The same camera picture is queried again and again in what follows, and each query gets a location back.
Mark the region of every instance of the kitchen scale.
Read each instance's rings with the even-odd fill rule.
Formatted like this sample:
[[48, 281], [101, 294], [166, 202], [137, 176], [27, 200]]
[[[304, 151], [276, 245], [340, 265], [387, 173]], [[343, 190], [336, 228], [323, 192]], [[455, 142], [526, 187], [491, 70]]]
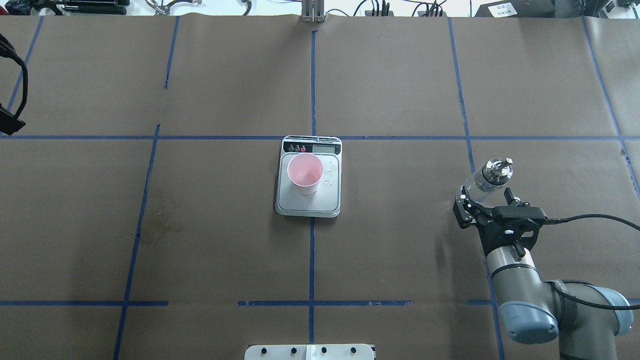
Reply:
[[[287, 175], [291, 159], [303, 152], [316, 155], [324, 168], [318, 189], [311, 195], [302, 195], [297, 191]], [[340, 139], [330, 136], [286, 136], [280, 147], [276, 211], [294, 217], [335, 218], [340, 213], [341, 177]]]

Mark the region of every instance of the pink cup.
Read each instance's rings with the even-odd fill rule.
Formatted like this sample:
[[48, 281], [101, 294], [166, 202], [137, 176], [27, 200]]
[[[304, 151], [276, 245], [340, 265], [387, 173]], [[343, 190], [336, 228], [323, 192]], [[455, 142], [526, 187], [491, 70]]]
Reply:
[[287, 175], [303, 195], [311, 195], [318, 189], [324, 168], [322, 161], [313, 154], [298, 154], [287, 165]]

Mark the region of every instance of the label sticker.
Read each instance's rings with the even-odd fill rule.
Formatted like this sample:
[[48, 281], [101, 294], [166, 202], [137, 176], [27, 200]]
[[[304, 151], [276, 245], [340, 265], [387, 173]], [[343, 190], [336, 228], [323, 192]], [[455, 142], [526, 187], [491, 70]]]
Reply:
[[512, 15], [518, 15], [511, 3], [498, 4], [487, 7], [493, 17], [507, 17]]

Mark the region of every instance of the digital display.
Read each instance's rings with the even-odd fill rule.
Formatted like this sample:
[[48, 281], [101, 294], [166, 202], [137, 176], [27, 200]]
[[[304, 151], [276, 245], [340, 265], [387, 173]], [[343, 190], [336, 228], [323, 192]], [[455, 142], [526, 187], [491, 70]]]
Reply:
[[330, 145], [314, 145], [312, 152], [328, 152], [330, 154], [335, 154], [335, 146]]

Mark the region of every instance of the metal stand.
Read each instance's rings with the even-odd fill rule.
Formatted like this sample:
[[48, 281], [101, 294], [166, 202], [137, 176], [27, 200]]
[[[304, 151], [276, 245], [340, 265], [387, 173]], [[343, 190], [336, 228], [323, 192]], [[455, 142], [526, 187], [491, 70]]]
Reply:
[[302, 22], [324, 22], [324, 0], [302, 0]]
[[367, 344], [252, 345], [244, 360], [375, 360], [376, 347]]

